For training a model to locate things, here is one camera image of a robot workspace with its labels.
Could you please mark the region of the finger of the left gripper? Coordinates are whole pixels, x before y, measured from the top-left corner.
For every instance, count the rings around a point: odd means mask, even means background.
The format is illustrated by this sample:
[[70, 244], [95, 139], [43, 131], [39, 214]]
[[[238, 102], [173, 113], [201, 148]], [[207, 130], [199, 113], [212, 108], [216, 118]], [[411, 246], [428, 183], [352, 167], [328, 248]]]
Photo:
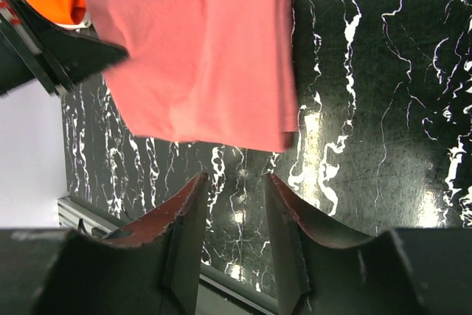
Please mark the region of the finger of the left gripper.
[[55, 56], [70, 79], [70, 85], [77, 85], [128, 57], [128, 51], [122, 46], [58, 26], [38, 13], [26, 0], [7, 1], [13, 3], [38, 34], [46, 50]]

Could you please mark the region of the salmon pink t-shirt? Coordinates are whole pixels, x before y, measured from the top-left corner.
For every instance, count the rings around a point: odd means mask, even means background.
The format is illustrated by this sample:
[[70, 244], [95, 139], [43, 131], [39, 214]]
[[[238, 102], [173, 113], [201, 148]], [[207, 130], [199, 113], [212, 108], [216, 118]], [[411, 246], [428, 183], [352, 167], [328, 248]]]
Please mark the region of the salmon pink t-shirt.
[[129, 131], [281, 153], [297, 129], [292, 0], [87, 0], [128, 58], [104, 78]]

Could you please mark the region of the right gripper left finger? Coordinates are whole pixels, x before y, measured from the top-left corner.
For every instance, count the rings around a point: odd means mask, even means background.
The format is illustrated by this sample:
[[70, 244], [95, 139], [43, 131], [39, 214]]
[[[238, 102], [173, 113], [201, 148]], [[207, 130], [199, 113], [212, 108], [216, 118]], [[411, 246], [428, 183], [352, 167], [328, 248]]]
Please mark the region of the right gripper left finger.
[[194, 314], [207, 217], [205, 173], [104, 238], [1, 231], [3, 314]]

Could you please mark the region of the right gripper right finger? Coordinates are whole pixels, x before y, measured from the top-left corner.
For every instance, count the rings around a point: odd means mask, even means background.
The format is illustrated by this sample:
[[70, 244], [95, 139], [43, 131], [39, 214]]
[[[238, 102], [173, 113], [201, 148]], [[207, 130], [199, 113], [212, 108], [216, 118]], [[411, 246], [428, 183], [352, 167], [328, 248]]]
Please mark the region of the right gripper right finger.
[[331, 218], [265, 176], [281, 314], [469, 314], [471, 231], [393, 228], [376, 236]]

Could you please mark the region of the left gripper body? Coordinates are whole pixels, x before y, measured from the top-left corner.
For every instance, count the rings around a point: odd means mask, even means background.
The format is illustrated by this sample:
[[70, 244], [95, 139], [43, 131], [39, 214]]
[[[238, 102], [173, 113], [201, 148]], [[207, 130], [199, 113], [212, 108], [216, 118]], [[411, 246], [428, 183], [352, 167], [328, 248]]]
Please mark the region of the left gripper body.
[[1, 95], [37, 80], [47, 93], [63, 96], [70, 79], [55, 56], [11, 1], [1, 2]]

